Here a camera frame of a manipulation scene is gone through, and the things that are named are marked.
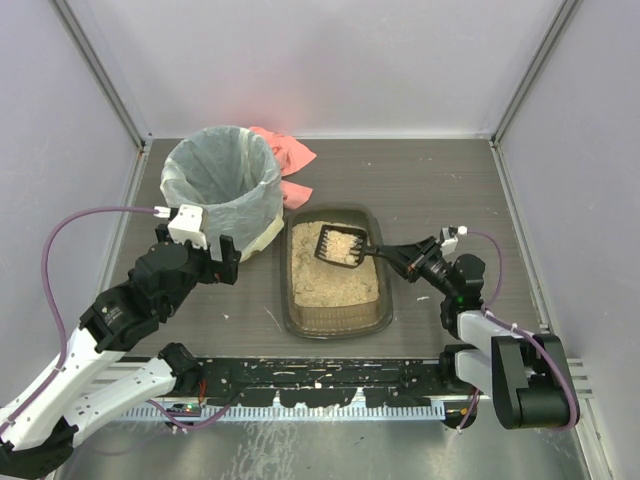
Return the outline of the black litter scoop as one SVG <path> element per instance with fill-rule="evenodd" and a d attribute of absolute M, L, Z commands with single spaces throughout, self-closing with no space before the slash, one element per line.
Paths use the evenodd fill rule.
<path fill-rule="evenodd" d="M 329 265 L 355 269 L 367 256 L 381 255 L 381 248 L 369 244 L 368 232 L 361 228 L 323 224 L 314 257 Z"/>

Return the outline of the trash bin with white liner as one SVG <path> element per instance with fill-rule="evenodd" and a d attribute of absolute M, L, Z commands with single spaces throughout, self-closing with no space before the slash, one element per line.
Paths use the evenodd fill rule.
<path fill-rule="evenodd" d="M 183 139 L 164 162 L 160 191 L 170 207 L 190 204 L 207 212 L 214 259 L 221 257 L 221 235 L 233 239 L 246 261 L 284 226 L 281 167 L 266 140 L 247 128 L 209 127 Z"/>

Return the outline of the dark translucent litter box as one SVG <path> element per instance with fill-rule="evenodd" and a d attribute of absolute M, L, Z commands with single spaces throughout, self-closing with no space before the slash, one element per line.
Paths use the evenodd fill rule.
<path fill-rule="evenodd" d="M 362 228 L 370 241 L 382 241 L 377 219 L 363 205 L 329 203 L 290 213 L 281 236 L 281 296 L 287 330 L 302 338 L 338 339 L 385 329 L 393 319 L 388 267 L 371 257 L 355 269 L 315 258 L 325 224 Z"/>

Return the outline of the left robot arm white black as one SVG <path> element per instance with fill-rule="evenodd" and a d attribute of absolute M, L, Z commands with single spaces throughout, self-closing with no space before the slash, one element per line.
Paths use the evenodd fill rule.
<path fill-rule="evenodd" d="M 176 242 L 165 225 L 123 283 L 99 294 L 80 318 L 65 352 L 1 410 L 1 472 L 40 479 L 65 463 L 85 439 L 137 404 L 169 393 L 190 395 L 203 381 L 199 362 L 181 344 L 167 344 L 134 373 L 93 393 L 88 386 L 171 318 L 199 284 L 232 285 L 240 252 L 219 238 L 221 257 Z"/>

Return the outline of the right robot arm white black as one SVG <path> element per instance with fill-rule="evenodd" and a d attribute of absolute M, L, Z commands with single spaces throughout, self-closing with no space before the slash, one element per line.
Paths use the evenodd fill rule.
<path fill-rule="evenodd" d="M 482 298 L 485 262 L 473 254 L 450 262 L 452 247 L 429 237 L 373 250 L 406 281 L 423 279 L 443 294 L 442 326 L 462 343 L 441 355 L 445 380 L 489 396 L 506 429 L 575 427 L 580 409 L 561 340 L 498 319 Z"/>

